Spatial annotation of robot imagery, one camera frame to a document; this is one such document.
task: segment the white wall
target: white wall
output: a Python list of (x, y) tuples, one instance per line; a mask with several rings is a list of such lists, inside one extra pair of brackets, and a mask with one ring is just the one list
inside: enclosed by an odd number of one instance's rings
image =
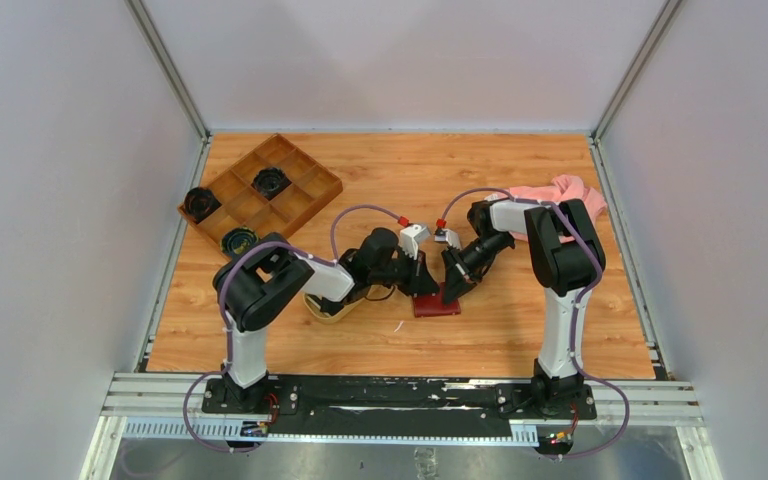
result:
[(77, 477), (197, 149), (124, 2), (0, 1), (0, 479)]
[(727, 479), (768, 478), (768, 2), (685, 2), (607, 136), (676, 373)]
[(213, 129), (589, 129), (663, 0), (147, 0)]

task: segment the wood grain surface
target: wood grain surface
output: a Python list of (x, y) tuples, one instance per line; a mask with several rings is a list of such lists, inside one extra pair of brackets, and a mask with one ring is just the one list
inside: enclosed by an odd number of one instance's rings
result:
[[(202, 178), (206, 183), (257, 146), (267, 134), (219, 134)], [(373, 203), (413, 222), (433, 224), (451, 198), (477, 186), (547, 185), (562, 173), (598, 178), (583, 135), (495, 134), (288, 134), (286, 137), (342, 180), (344, 191), (296, 232), (290, 241), (330, 258), (328, 231), (344, 208)], [(449, 226), (464, 244), (475, 237), (466, 222), (464, 198)], [(373, 211), (340, 223), (340, 252), (356, 247), (377, 226), (398, 230)], [(634, 301), (605, 213), (597, 232), (607, 255), (602, 283), (590, 300), (583, 357), (591, 373), (610, 378), (653, 378)], [(443, 278), (441, 246), (422, 248), (429, 269)], [(203, 371), (225, 357), (222, 321), (211, 280), (226, 260), (187, 231), (148, 363), (148, 371)], [(530, 376), (540, 350), (543, 289), (531, 271), (528, 246), (499, 255), (485, 281), (461, 298), (463, 313), (414, 318), (410, 299), (358, 306), (333, 325), (315, 321), (297, 296), (270, 326), (267, 364), (275, 373), (417, 376)]]

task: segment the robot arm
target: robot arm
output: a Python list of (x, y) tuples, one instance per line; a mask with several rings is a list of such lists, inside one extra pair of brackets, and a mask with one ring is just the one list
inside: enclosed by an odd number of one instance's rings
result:
[[(560, 208), (604, 268), (605, 253), (584, 203), (570, 200), (562, 202)], [(570, 330), (575, 300), (596, 278), (585, 252), (575, 242), (561, 241), (559, 237), (568, 236), (570, 232), (564, 229), (556, 213), (543, 205), (508, 199), (480, 201), (472, 204), (467, 219), (478, 238), (465, 248), (460, 248), (457, 235), (450, 230), (441, 229), (435, 235), (437, 241), (448, 244), (442, 254), (446, 265), (444, 303), (475, 288), (496, 255), (507, 247), (515, 247), (511, 232), (527, 234), (534, 275), (545, 288), (546, 297), (543, 346), (534, 366), (534, 384), (539, 385), (534, 388), (540, 390), (535, 392), (535, 397), (548, 401), (580, 387), (583, 378), (570, 357)], [(579, 320), (573, 332), (579, 365), (582, 365), (583, 315), (589, 298), (588, 292), (579, 301)]]
[[(245, 390), (266, 376), (269, 324), (299, 292), (310, 296), (322, 312), (329, 314), (364, 298), (372, 285), (395, 286), (406, 295), (437, 293), (439, 287), (428, 272), (425, 253), (419, 249), (419, 244), (430, 236), (423, 225), (409, 225), (398, 236), (376, 228), (360, 248), (346, 251), (336, 264), (281, 247), (253, 255), (233, 278), (226, 297), (225, 315), (234, 325), (230, 379)], [(277, 233), (267, 235), (261, 243), (276, 241), (287, 243)], [(232, 260), (217, 272), (213, 279), (217, 292), (235, 263)], [(269, 275), (268, 280), (258, 270)]]

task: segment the metal frame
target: metal frame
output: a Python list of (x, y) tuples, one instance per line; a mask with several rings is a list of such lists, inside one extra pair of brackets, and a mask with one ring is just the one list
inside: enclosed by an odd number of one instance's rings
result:
[(591, 137), (596, 142), (600, 141), (605, 136), (605, 132), (608, 131), (608, 128), (610, 128), (620, 107), (622, 107), (623, 102), (625, 102), (626, 97), (637, 82), (640, 72), (643, 71), (643, 68), (652, 57), (655, 49), (661, 42), (661, 39), (664, 38), (664, 34), (669, 30), (675, 19), (676, 13), (678, 13), (682, 4), (683, 0), (666, 0), (664, 2), (661, 11), (658, 12), (658, 16), (655, 18), (655, 22), (649, 29), (649, 33), (646, 34), (646, 39), (643, 40), (640, 49), (637, 50), (634, 59), (631, 61), (631, 65), (629, 65), (622, 81), (620, 81), (617, 90), (614, 92), (614, 96), (611, 98), (611, 101), (608, 102), (605, 112), (602, 114), (599, 123), (591, 134)]
[[(204, 167), (207, 164), (207, 154), (210, 151), (212, 142), (213, 136), (209, 136), (202, 143), (201, 152), (199, 152), (198, 159), (196, 160), (196, 165), (193, 169), (188, 188), (197, 187), (201, 182), (201, 176), (204, 173)], [(186, 232), (187, 222), (183, 218), (179, 218), (178, 227), (175, 230), (175, 238), (172, 241), (169, 255), (166, 258), (166, 266), (163, 269), (159, 285), (156, 289), (157, 293), (155, 294), (154, 307), (151, 311), (148, 330), (143, 338), (143, 343), (139, 352), (140, 354), (136, 359), (137, 363), (133, 367), (135, 371), (145, 370), (148, 356), (151, 354), (151, 348), (154, 344), (157, 328), (160, 325), (160, 317), (163, 314), (163, 308), (166, 306), (166, 297), (169, 295), (169, 287), (172, 284), (172, 275), (175, 273), (175, 267), (178, 265), (178, 256), (181, 254), (181, 246), (184, 244), (184, 234)]]
[(207, 142), (207, 138), (210, 136), (207, 125), (204, 123), (204, 119), (196, 108), (196, 103), (193, 101), (190, 92), (187, 91), (187, 87), (184, 85), (184, 80), (181, 78), (181, 74), (178, 73), (178, 69), (175, 68), (175, 63), (172, 61), (172, 57), (169, 55), (169, 51), (166, 50), (166, 46), (163, 45), (163, 40), (160, 38), (160, 33), (157, 31), (157, 27), (154, 26), (154, 22), (151, 19), (151, 15), (148, 13), (143, 0), (125, 0), (125, 4), (128, 5), (128, 9), (131, 10), (131, 14), (134, 15), (134, 21), (140, 28), (140, 31), (145, 37), (146, 43), (154, 53), (154, 58), (157, 59), (157, 63), (163, 70), (163, 74), (166, 75), (166, 80), (169, 81), (169, 86), (172, 87), (172, 91), (181, 103), (181, 108), (184, 109), (184, 113), (190, 120), (201, 141)]
[[(211, 132), (205, 126), (198, 110), (184, 87), (184, 83), (178, 74), (171, 57), (166, 51), (160, 36), (154, 27), (151, 17), (146, 10), (142, 0), (125, 0), (134, 14), (134, 18), (140, 29), (145, 35), (146, 41), (151, 47), (157, 58), (158, 63), (163, 69), (172, 89), (181, 102), (187, 116), (193, 124), (198, 134), (204, 141), (204, 148), (199, 156), (198, 162), (193, 172), (191, 185), (197, 185), (207, 158), (209, 149), (209, 140)], [(659, 365), (661, 362), (666, 369), (669, 364), (660, 354), (657, 338), (658, 332), (655, 323), (649, 315), (646, 304), (645, 287), (641, 284), (638, 277), (638, 265), (635, 261), (634, 246), (627, 235), (627, 225), (623, 215), (622, 205), (618, 203), (614, 191), (613, 176), (606, 161), (602, 149), (602, 138), (610, 128), (614, 118), (620, 111), (625, 99), (633, 88), (636, 80), (639, 78), (643, 68), (654, 53), (657, 45), (669, 29), (676, 13), (683, 4), (682, 0), (665, 0), (664, 5), (659, 12), (655, 22), (649, 30), (645, 41), (631, 62), (625, 76), (620, 82), (611, 101), (608, 103), (603, 115), (601, 116), (596, 128), (589, 132), (590, 151), (599, 175), (599, 180), (603, 188), (603, 193), (609, 205), (610, 214), (613, 222), (614, 233), (617, 237), (623, 262), (629, 277), (632, 293), (635, 298), (635, 304), (641, 320), (644, 335), (650, 348), (652, 348), (653, 363)], [(157, 301), (152, 312), (151, 321), (146, 335), (146, 342), (143, 345), (141, 357), (146, 356), (151, 351), (151, 343), (159, 323), (160, 314), (166, 300), (169, 285), (172, 279), (177, 257), (183, 242), (185, 224), (183, 221), (178, 226), (175, 241), (169, 252), (169, 260), (164, 270), (160, 286), (158, 288)], [(107, 479), (112, 471), (114, 462), (117, 458), (117, 450), (123, 436), (128, 435), (126, 429), (128, 422), (131, 421), (132, 429), (134, 422), (145, 424), (157, 424), (164, 421), (180, 421), (181, 409), (183, 407), (184, 394), (192, 382), (197, 378), (194, 374), (148, 374), (148, 373), (117, 373), (113, 377), (111, 386), (101, 410), (96, 432), (84, 468), (81, 473), (82, 479), (96, 480)], [(516, 379), (476, 379), (473, 382), (493, 382), (505, 383), (514, 382)], [(722, 478), (713, 450), (708, 440), (707, 430), (704, 426), (701, 410), (696, 401), (695, 392), (689, 382), (676, 381), (616, 381), (616, 383), (628, 395), (631, 402), (631, 425), (641, 426), (670, 426), (675, 427), (677, 435), (682, 446), (682, 450), (691, 478), (694, 479), (720, 479)], [(599, 384), (591, 383), (593, 396), (596, 400), (599, 418), (593, 421), (582, 421), (582, 424), (597, 426), (616, 426), (622, 421), (623, 405), (619, 397), (612, 390)], [(263, 420), (257, 415), (205, 415), (201, 413), (200, 405), (203, 398), (204, 385), (195, 389), (194, 395), (190, 399), (188, 410), (191, 418), (203, 422), (218, 422), (220, 425), (228, 420)], [(527, 432), (528, 429), (536, 426), (553, 426), (566, 423), (565, 421), (544, 421), (544, 420), (512, 420), (512, 430), (514, 432)], [(316, 441), (327, 443), (334, 439), (315, 438), (307, 441)], [(371, 439), (371, 443), (387, 443), (394, 439)], [(407, 439), (409, 443), (417, 439)], [(298, 441), (298, 439), (274, 438), (272, 441)]]

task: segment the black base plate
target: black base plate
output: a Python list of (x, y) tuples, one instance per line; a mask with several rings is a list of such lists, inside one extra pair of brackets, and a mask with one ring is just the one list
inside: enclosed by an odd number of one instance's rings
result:
[[(270, 433), (307, 435), (506, 437), (510, 419), (572, 421), (570, 399), (550, 408), (514, 407), (526, 402), (529, 381), (469, 384), (468, 378), (270, 375), (265, 396), (279, 400), (279, 418)], [(210, 380), (202, 404), (205, 413), (268, 412), (268, 402), (243, 408), (227, 395), (223, 379)], [(596, 418), (589, 387), (574, 401), (581, 420)], [(505, 397), (499, 403), (499, 397)]]

